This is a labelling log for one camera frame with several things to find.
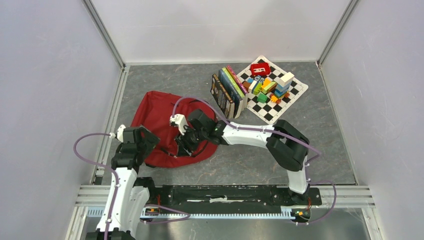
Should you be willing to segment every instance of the red block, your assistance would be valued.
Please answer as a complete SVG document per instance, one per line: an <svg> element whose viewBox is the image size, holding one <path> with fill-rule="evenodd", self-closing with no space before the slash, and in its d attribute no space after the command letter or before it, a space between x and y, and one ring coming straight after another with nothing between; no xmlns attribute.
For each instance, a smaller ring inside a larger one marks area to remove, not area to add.
<svg viewBox="0 0 424 240"><path fill-rule="evenodd" d="M250 71L253 76L265 76L271 73L270 65L267 62L251 64Z"/></svg>

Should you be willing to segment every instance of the metal corner post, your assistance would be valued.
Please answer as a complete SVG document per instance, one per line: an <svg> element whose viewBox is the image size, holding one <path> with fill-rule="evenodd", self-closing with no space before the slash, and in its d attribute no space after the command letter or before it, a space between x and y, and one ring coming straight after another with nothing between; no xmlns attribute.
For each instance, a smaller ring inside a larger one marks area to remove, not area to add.
<svg viewBox="0 0 424 240"><path fill-rule="evenodd" d="M113 57L115 58L116 63L123 69L125 68L126 64L124 60L122 59L121 55L118 52L117 47L115 46L114 42L112 41L111 36L109 35L108 31L106 30L105 25L103 24L102 19L99 16L99 13L97 12L92 0L82 0L85 7L87 8L88 13L90 14L91 18L94 21L94 24L96 25L98 31L100 32L101 36L103 37L104 41L107 44L107 47L112 52Z"/></svg>
<svg viewBox="0 0 424 240"><path fill-rule="evenodd" d="M333 48L334 43L337 41L337 38L339 38L340 33L342 32L343 28L345 27L346 23L348 22L349 18L352 15L352 12L355 10L356 6L358 5L358 2L360 0L350 0L349 4L347 5L346 9L343 12L343 15L341 16L340 20L337 23L337 26L335 27L333 33L331 34L330 39L328 40L327 44L324 47L324 50L322 51L321 55L319 56L318 60L316 61L318 64L318 67L320 68L323 62L326 60L327 56L329 55L330 50Z"/></svg>

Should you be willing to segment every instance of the red bag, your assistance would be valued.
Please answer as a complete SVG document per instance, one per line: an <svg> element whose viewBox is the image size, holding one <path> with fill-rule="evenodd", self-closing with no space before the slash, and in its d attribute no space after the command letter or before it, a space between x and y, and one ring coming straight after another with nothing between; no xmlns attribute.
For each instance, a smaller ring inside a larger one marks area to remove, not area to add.
<svg viewBox="0 0 424 240"><path fill-rule="evenodd" d="M170 126L170 117L175 103L180 98L180 96L170 93L149 91L138 106L131 127L143 125L160 138L159 144L144 160L147 165L176 168L205 160L217 150L217 145L205 140L199 144L199 147L191 156L174 157L178 152L175 137L180 132L178 127ZM209 118L217 121L215 112L211 108L193 98L186 98L179 102L175 114L183 114L187 118L196 109L201 109Z"/></svg>

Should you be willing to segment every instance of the chessboard mat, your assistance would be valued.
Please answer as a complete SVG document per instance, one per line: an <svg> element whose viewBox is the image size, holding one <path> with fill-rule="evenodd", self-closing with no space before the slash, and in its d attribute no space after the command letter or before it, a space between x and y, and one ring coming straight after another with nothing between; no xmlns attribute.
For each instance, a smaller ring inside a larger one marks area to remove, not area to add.
<svg viewBox="0 0 424 240"><path fill-rule="evenodd" d="M279 68L277 65L269 61L266 57L263 55L259 56L255 61L253 61L251 64L257 64L257 63L268 63L269 68L271 70L271 73L267 75L267 77L271 80L278 78L281 78L284 76L287 72L283 69ZM252 75L250 65L247 66L243 71L241 71L239 74L237 74L238 79L243 83L244 81L247 81L247 79L255 77ZM275 102L272 102L270 99L270 95L272 92L268 93L266 96L268 99L266 100L266 103L258 102L258 98L256 95L252 93L247 94L247 108L252 111L256 116L258 116L260 119L265 121L267 124L274 124L281 115L289 109L289 107L296 102L297 99L308 89L308 85L302 83L297 78L293 78L293 81L291 82L290 87L288 88L288 91L290 93L289 97L284 97L281 99L281 102L279 104L276 104Z"/></svg>

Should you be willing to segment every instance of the white plastic connector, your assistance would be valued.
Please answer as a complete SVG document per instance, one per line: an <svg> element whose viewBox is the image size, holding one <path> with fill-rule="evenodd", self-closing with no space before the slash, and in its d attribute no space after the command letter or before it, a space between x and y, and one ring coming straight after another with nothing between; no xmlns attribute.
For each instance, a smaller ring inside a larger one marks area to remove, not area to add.
<svg viewBox="0 0 424 240"><path fill-rule="evenodd" d="M187 123L186 120L186 116L182 115L182 114L175 114L175 116L171 116L169 118L169 124L172 125L176 125L178 127L179 132L181 133L181 135L184 135L186 133L186 130L184 129L184 126L188 126L189 124Z"/></svg>
<svg viewBox="0 0 424 240"><path fill-rule="evenodd" d="M116 131L116 139L118 139L121 143L124 142L124 129L126 126L124 124L120 125L118 127L118 130Z"/></svg>

